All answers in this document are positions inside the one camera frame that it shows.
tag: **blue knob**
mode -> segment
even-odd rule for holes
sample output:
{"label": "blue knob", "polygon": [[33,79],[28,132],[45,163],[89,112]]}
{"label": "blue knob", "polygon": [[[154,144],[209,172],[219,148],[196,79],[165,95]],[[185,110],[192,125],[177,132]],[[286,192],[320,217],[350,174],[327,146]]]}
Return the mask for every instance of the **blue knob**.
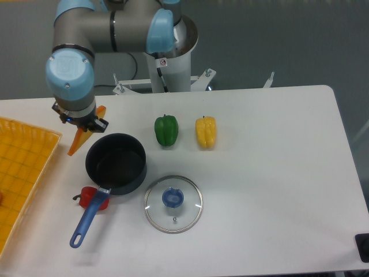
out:
{"label": "blue knob", "polygon": [[180,189],[168,188],[161,197],[165,206],[170,208],[178,208],[182,205],[185,197]]}

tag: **white table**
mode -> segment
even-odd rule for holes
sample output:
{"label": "white table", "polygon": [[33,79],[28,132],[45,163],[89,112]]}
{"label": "white table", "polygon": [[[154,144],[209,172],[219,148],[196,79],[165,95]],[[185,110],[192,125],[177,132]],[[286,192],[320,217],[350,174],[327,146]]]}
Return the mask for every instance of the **white table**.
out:
{"label": "white table", "polygon": [[[0,262],[4,276],[238,276],[368,268],[354,236],[369,214],[333,91],[326,86],[97,97],[105,134],[133,135],[148,174],[133,193],[112,196],[83,244],[69,246],[83,209],[72,197],[93,185],[85,171],[94,134],[72,157],[75,127],[53,99],[0,101],[0,115],[63,133],[21,228]],[[163,150],[153,124],[175,115],[179,138]],[[202,151],[195,120],[217,120],[217,144]],[[144,193],[167,174],[192,179],[204,196],[198,223],[164,234],[147,221]]]}

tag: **yellow tray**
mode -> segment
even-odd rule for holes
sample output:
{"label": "yellow tray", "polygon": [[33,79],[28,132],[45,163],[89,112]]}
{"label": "yellow tray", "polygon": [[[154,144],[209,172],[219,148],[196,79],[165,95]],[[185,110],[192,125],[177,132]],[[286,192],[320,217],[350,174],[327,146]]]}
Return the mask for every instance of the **yellow tray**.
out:
{"label": "yellow tray", "polygon": [[0,257],[61,134],[0,117]]}

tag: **green bell pepper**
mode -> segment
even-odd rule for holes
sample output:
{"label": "green bell pepper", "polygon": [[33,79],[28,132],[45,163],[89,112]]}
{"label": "green bell pepper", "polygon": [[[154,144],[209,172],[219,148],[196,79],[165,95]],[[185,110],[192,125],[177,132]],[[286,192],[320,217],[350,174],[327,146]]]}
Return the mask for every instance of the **green bell pepper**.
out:
{"label": "green bell pepper", "polygon": [[173,115],[164,115],[155,120],[155,135],[162,146],[172,146],[178,137],[178,122]]}

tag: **toy vegetable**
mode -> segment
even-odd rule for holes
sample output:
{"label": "toy vegetable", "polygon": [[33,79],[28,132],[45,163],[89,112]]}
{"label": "toy vegetable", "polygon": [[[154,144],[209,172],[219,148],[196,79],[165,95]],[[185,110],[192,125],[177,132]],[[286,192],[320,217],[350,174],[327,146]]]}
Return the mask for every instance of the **toy vegetable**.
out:
{"label": "toy vegetable", "polygon": [[196,120],[196,137],[202,148],[212,148],[217,136],[215,118],[202,117]]}
{"label": "toy vegetable", "polygon": [[[97,117],[104,118],[106,108],[104,106],[99,106],[96,109]],[[90,138],[93,133],[91,131],[83,132],[82,128],[78,128],[76,136],[74,137],[73,143],[69,149],[68,155],[72,156],[78,149]]]}
{"label": "toy vegetable", "polygon": [[162,146],[172,146],[178,137],[178,122],[173,115],[164,115],[155,120],[155,135]]}
{"label": "toy vegetable", "polygon": [[[82,189],[81,194],[74,196],[73,200],[77,200],[79,198],[80,199],[79,205],[83,207],[83,209],[85,209],[90,204],[91,199],[93,195],[96,193],[96,191],[97,191],[96,188],[93,188],[91,186],[85,186]],[[106,209],[108,205],[109,205],[109,198],[105,200],[105,202],[100,206],[99,211]]]}

